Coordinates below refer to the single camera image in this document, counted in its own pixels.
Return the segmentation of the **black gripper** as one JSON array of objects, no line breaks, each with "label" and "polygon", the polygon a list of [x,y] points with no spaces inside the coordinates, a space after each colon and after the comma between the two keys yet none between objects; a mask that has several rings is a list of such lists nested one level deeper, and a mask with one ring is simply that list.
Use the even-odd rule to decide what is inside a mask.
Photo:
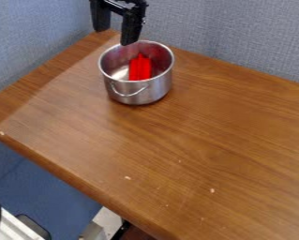
[{"label": "black gripper", "polygon": [[123,15],[121,38],[123,46],[139,40],[143,28],[143,15],[148,7],[147,0],[89,0],[92,28],[96,32],[109,29],[109,12]]}]

